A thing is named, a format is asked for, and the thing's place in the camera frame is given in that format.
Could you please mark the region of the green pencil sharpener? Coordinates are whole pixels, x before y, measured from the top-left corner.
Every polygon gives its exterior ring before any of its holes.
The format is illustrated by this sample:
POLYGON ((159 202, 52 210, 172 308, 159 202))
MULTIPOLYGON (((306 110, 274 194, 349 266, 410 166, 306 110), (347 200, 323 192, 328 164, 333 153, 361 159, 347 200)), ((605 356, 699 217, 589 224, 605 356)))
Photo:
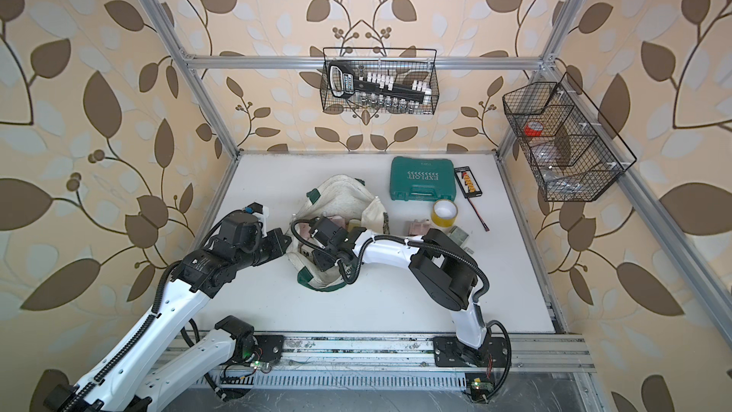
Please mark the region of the green pencil sharpener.
POLYGON ((467 241, 469 240, 469 234, 461 229, 461 227, 455 225, 450 228, 450 230, 447 233, 448 238, 452 240, 452 242, 455 242, 462 250, 464 250, 468 255, 473 255, 474 251, 466 246, 467 241))

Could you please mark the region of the cream floral tote bag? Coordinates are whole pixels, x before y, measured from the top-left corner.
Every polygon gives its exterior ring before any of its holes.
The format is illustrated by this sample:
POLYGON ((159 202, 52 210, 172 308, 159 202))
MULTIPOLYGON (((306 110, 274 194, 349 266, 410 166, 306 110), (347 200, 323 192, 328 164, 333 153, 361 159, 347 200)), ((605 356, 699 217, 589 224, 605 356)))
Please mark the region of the cream floral tote bag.
MULTIPOLYGON (((357 220, 360 227, 383 234, 388 225, 387 211, 378 196, 369 192, 363 181, 348 175, 334 175, 306 195, 306 202, 294 219, 341 217, 344 222, 357 220)), ((347 283, 334 265, 320 271, 312 255, 313 249, 297 238, 288 247, 286 258, 297 269, 297 282, 317 292, 335 292, 347 283)))

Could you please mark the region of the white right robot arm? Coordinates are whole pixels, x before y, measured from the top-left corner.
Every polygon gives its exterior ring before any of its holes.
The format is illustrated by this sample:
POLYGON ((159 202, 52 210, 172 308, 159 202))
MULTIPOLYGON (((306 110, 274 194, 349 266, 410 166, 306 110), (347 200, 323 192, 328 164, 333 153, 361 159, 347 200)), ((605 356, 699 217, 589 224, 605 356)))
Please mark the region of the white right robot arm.
POLYGON ((423 236, 397 237, 364 227, 351 231, 327 217, 295 219, 290 231, 316 267, 334 270, 338 285, 353 285, 366 264, 406 269, 427 295, 447 309, 456 341, 447 354, 460 364, 485 369, 512 365, 513 350, 505 326, 483 320, 480 299, 489 291, 488 276, 478 263, 444 232, 431 228, 423 236))

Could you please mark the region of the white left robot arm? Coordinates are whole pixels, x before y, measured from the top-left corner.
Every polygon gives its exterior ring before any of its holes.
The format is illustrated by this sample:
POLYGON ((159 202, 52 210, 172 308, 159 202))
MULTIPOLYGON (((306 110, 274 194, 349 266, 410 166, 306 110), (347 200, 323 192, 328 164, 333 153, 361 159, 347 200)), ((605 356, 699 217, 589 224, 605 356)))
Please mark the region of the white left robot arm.
POLYGON ((164 271, 151 308, 122 341, 75 385, 54 385, 42 409, 158 411, 221 364, 260 368, 268 351, 251 324, 232 316, 160 370, 154 364, 239 271, 285 255, 292 239, 279 228, 267 230, 266 217, 266 209, 252 203, 217 222, 200 248, 164 271))

